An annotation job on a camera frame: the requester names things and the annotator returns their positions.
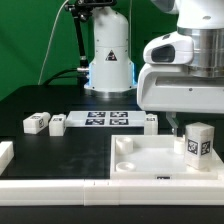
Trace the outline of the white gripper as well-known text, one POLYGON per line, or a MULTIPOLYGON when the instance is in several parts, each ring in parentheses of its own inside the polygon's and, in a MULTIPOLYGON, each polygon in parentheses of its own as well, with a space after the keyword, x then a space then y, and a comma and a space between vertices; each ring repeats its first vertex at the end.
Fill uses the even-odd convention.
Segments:
POLYGON ((224 114, 224 78, 187 74, 182 65, 145 64, 140 71, 137 104, 144 111, 163 111, 177 135, 175 112, 224 114))

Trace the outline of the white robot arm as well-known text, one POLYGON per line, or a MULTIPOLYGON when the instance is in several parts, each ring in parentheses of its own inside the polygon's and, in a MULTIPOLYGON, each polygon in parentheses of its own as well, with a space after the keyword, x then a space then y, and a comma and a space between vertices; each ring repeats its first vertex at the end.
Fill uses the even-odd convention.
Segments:
POLYGON ((178 16, 176 30, 151 40, 134 76, 127 21, 93 7, 95 56, 85 89, 103 97, 137 90, 143 111, 224 113, 224 0, 151 0, 178 16))

